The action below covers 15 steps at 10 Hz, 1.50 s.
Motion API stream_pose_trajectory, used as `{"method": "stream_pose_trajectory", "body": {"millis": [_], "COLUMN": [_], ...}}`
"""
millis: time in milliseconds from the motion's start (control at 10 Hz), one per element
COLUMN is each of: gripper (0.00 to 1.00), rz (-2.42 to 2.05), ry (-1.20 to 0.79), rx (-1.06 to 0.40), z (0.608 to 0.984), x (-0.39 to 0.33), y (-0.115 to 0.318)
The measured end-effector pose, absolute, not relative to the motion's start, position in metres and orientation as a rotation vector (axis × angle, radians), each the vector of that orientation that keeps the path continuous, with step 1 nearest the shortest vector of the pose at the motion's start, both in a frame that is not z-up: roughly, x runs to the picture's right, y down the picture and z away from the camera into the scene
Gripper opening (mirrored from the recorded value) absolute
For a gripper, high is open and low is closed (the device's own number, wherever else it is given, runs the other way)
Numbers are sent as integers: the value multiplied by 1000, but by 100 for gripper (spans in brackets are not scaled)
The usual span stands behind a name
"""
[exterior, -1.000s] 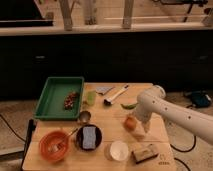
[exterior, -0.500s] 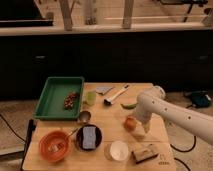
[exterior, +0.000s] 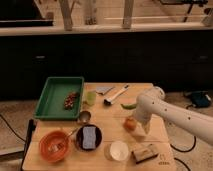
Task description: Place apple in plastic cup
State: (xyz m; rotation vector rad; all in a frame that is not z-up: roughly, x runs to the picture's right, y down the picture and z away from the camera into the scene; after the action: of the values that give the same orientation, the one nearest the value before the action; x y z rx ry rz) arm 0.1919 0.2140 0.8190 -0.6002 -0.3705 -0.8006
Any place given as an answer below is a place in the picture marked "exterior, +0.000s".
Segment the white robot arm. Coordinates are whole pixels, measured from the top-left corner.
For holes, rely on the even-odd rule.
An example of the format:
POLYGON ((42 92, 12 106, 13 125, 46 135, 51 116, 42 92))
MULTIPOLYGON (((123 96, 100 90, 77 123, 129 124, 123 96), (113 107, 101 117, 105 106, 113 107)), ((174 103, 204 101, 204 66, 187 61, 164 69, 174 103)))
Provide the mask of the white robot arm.
POLYGON ((164 99, 160 87, 145 89, 136 98, 133 117, 145 126, 156 114, 213 146, 213 117, 172 105, 164 99))

